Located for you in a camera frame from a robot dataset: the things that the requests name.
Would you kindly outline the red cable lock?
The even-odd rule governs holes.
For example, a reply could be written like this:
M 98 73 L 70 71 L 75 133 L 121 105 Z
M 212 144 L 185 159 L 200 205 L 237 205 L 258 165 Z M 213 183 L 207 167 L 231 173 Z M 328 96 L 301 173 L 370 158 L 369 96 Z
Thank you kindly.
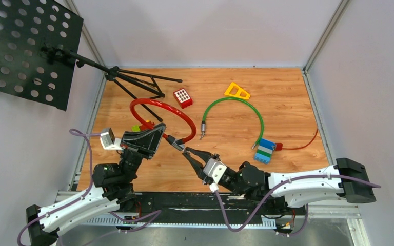
M 138 120 L 142 125 L 144 125 L 147 129 L 153 129 L 154 126 L 152 126 L 151 124 L 149 124 L 148 122 L 146 122 L 141 116 L 138 115 L 135 107 L 137 105 L 152 105 L 152 106 L 157 106 L 160 108 L 163 108 L 175 115 L 177 115 L 179 118 L 181 118 L 182 120 L 184 120 L 187 125 L 190 127 L 191 129 L 191 133 L 185 137 L 185 138 L 181 138 L 181 139 L 176 139 L 171 135 L 166 135 L 165 133 L 163 134 L 163 138 L 170 144 L 172 145 L 174 148 L 176 148 L 179 151 L 183 151 L 185 148 L 185 144 L 189 141 L 191 141 L 195 136 L 196 136 L 196 126 L 195 123 L 193 122 L 193 120 L 187 116 L 184 112 L 182 112 L 181 110 L 165 103 L 165 102 L 161 102 L 155 99 L 148 99 L 148 98 L 138 98 L 133 100 L 130 105 L 129 105 L 129 109 L 131 114 L 134 116 L 134 118 L 136 120 Z

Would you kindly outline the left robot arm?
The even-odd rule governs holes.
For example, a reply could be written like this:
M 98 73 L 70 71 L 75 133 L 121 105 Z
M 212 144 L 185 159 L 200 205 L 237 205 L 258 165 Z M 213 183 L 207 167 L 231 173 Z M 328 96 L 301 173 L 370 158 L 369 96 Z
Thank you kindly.
M 91 134 L 71 129 L 72 135 L 84 139 L 99 137 L 106 150 L 120 150 L 120 161 L 91 166 L 89 187 L 65 200 L 29 206 L 23 231 L 28 231 L 31 245 L 54 245 L 70 229 L 93 217 L 119 209 L 132 211 L 137 200 L 132 182 L 143 159 L 151 159 L 158 150 L 165 130 L 165 123 L 160 123 L 142 132 L 125 132 L 118 139 L 111 128 Z

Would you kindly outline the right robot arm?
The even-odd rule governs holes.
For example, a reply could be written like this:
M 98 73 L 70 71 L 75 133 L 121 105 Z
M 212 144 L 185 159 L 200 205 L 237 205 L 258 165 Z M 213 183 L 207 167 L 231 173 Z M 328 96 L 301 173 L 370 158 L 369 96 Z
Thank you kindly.
M 349 158 L 338 158 L 335 165 L 312 171 L 269 173 L 247 161 L 235 171 L 218 155 L 189 147 L 182 154 L 212 192 L 224 187 L 260 203 L 273 198 L 273 209 L 279 214 L 322 200 L 344 198 L 348 203 L 372 203 L 376 201 L 373 189 L 380 188 L 370 182 L 363 164 Z

